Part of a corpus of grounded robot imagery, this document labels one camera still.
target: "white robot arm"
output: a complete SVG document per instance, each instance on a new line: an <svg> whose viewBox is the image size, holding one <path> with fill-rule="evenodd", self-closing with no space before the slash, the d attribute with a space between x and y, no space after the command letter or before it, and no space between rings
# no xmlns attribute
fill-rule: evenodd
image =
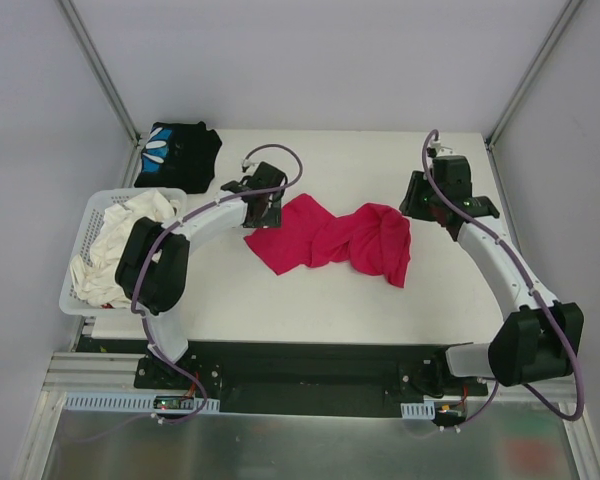
<svg viewBox="0 0 600 480"><path fill-rule="evenodd" d="M575 303L558 301L510 244L489 198L473 196L467 159L442 147L437 138L425 148L426 171L412 173L400 211L446 228L484 275L504 321L491 343L446 347L444 357L433 362L435 375L495 378L512 386L570 374L582 311Z"/></svg>
<svg viewBox="0 0 600 480"><path fill-rule="evenodd" d="M186 285L188 257L227 229L279 226L281 184L286 178L281 170L261 162L253 175L224 185L212 204L162 225L148 218L136 222L116 270L116 282L130 299L140 283L135 293L154 354L175 363L187 350L177 306ZM143 272L145 259L161 235L160 246L154 250L160 258L152 255Z"/></svg>

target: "pink towel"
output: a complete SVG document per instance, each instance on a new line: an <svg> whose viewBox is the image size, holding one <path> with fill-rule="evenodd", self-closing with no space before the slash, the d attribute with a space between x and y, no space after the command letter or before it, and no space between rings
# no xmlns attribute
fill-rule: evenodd
<svg viewBox="0 0 600 480"><path fill-rule="evenodd" d="M411 258L409 220L396 209L367 203L336 218L307 194L284 206L280 228L256 230L245 241L277 275L349 260L359 272L384 275L401 288Z"/></svg>

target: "white plastic basket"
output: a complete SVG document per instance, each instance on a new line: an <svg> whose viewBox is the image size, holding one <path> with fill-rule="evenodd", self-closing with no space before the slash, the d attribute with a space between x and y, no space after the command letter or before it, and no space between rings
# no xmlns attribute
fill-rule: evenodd
<svg viewBox="0 0 600 480"><path fill-rule="evenodd" d="M94 194L87 202L69 261L75 255L79 254L85 263L91 265L89 248L102 228L104 210L116 203L124 203L147 190L152 190L152 188L118 188L116 190L103 190ZM183 190L178 188L156 188L156 190L164 195L167 200L177 200L180 202L180 207L176 210L176 215L181 215L185 211L187 194ZM68 266L64 283L62 284L62 292L60 292L60 310L69 315L83 315L85 317L113 317L129 314L128 308L92 307L87 302L80 300L73 289L71 271Z"/></svg>

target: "purple cable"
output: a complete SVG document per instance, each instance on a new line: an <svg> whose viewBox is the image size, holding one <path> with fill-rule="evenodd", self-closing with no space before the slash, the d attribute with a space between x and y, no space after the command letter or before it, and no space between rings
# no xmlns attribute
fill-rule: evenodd
<svg viewBox="0 0 600 480"><path fill-rule="evenodd" d="M489 395L489 398L487 398L487 401L484 402L482 404L482 406L478 409L478 411L476 413L474 413L473 415L471 415L469 418L467 418L464 422L462 422L462 425L466 425L469 422L472 422L473 420L475 420L475 418L480 415L482 412L484 412L487 407L489 405L491 405L491 402L493 402L493 399L496 398L496 394L498 393L498 387L500 386L500 384L498 383L498 381L496 381L493 384L493 390L491 391L491 395Z"/></svg>
<svg viewBox="0 0 600 480"><path fill-rule="evenodd" d="M436 195L438 195L440 200L442 200L442 202L447 207L449 207L454 213L458 214L464 220L466 220L469 223L472 223L473 225L478 227L480 230L485 232L487 235L489 235L491 238L493 238L496 241L496 244L500 245L504 249L504 251L507 253L509 258L511 258L511 261L514 263L517 270L520 272L520 275L524 279L525 284L529 288L529 292L533 295L533 298L538 303L538 305L540 305L540 308L542 309L542 312L547 317L547 320L549 321L551 328L553 328L553 330L556 332L556 335L558 336L560 343L562 344L563 348L567 352L567 356L569 357L569 362L571 363L571 367L573 368L573 376L575 377L576 410L571 415L561 412L559 408L556 408L554 405L552 405L551 402L549 402L549 400L547 400L534 387L532 387L531 385L528 385L528 384L525 384L524 386L531 393L533 393L538 398L538 400L540 400L549 410L551 410L553 413L558 415L560 418L562 418L563 420L569 420L569 421L575 422L576 420L579 420L580 417L582 417L582 414L584 412L584 384L583 384L583 380L582 380L582 370L580 368L580 363L578 362L578 357L577 357L575 351L573 350L573 347L571 347L571 344L569 343L569 340L567 339L566 335L564 334L564 332L558 325L558 322L556 322L556 319L553 317L551 310L549 310L549 307L545 303L542 296L536 291L536 289L534 287L533 279L531 278L531 276L527 272L527 269L524 267L524 265L522 264L522 262L516 255L513 248L511 248L509 246L509 244L507 244L502 238L500 238L500 236L496 232L491 230L485 224L483 224L482 222L471 217L470 215L468 215L467 213L462 211L460 208L455 206L453 203L451 203L451 201L444 195L444 193L442 193L442 191L440 190L438 185L436 185L436 183L433 180L433 177L431 175L431 172L429 171L429 165L427 162L427 147L429 146L429 142L431 142L432 139L435 138L435 140L438 140L439 136L440 136L440 132L438 132L438 130L432 130L427 135L427 138L424 141L424 145L422 146L422 167L424 168L424 174L427 177L427 181L429 182L429 185L431 185L431 188L433 188L433 191L436 192ZM482 412L483 408L481 408L476 413L476 415L478 413Z"/></svg>
<svg viewBox="0 0 600 480"><path fill-rule="evenodd" d="M100 432L91 437L84 437L84 438L75 438L75 437L72 437L71 435L69 435L67 433L66 422L63 419L63 420L61 420L60 433L62 434L63 438L66 438L73 443L91 443L91 442L95 442L96 440L99 440L103 437L106 437L107 435L110 435L114 432L117 432L121 428L126 427L130 423L135 422L136 420L140 420L141 418L151 418L151 414L150 413L139 413L138 415L129 417L126 420L120 422L119 424L111 427L109 430L105 430L104 432Z"/></svg>
<svg viewBox="0 0 600 480"><path fill-rule="evenodd" d="M302 173L304 172L304 167L302 165L302 161L300 160L300 157L298 157L298 155L293 150L291 150L289 147L285 147L284 145L280 145L278 143L268 143L268 144L261 145L257 148L254 148L253 150L251 150L247 154L246 159L248 160L249 158L251 158L251 156L253 154L255 154L256 152L259 152L260 150L264 150L266 148L279 148L281 150L284 150L285 152L289 153L295 159L295 161L298 163L298 174L291 182L281 185L279 187L262 188L260 190L251 190L248 192L240 192L240 193L234 193L232 195L227 195L226 197L220 198L217 202L216 201L209 202L209 203L202 205L201 207L198 207L195 210L189 212L187 215L185 215L182 218L182 223L191 220L192 218L196 217L197 215L200 215L202 212L209 210L210 208L213 208L213 207L219 205L220 203L228 202L228 201L234 200L236 198L247 197L247 196L251 196L251 195L263 195L263 194L281 192L282 190L286 190L287 188L292 187L293 185L298 183L298 181L300 180L300 177L302 177ZM208 400L207 391L202 386L202 383L200 383L200 381L194 375L192 375L189 372L187 372L186 370L178 367L174 362L170 361L158 349L155 339L153 338L153 335L151 335L151 332L149 331L149 328L148 328L146 311L143 310L142 308L138 308L138 297L140 296L140 288L142 287L142 282L144 281L144 278L147 275L147 271L149 270L149 265L151 264L151 259L153 258L153 255L155 255L155 253L158 251L158 248L160 247L160 245L162 244L162 241L166 238L166 236L169 235L169 233L173 232L180 225L181 225L181 223L179 223L179 222L173 223L172 225L167 227L158 236L158 238L156 238L155 242L153 242L153 245L151 245L151 248L149 249L149 253L147 253L147 257L144 259L144 263L142 264L142 268L140 269L140 273L138 275L138 280L136 281L136 285L133 289L133 295L131 296L131 311L133 313L139 314L142 317L142 328L144 329L144 333L147 336L147 340L149 340L149 344L154 345L153 352L156 354L156 356L160 360L162 360L164 363L169 365L176 372L180 373L181 375L184 375L186 378L191 380L196 385L196 387L200 390L200 393L202 394L202 397L204 399L198 408L196 408L195 410L193 410L191 413L187 414L186 416L179 418L177 420L166 421L166 423L169 423L171 425L177 425L179 423L186 422L191 417L197 415L207 404L207 400Z"/></svg>

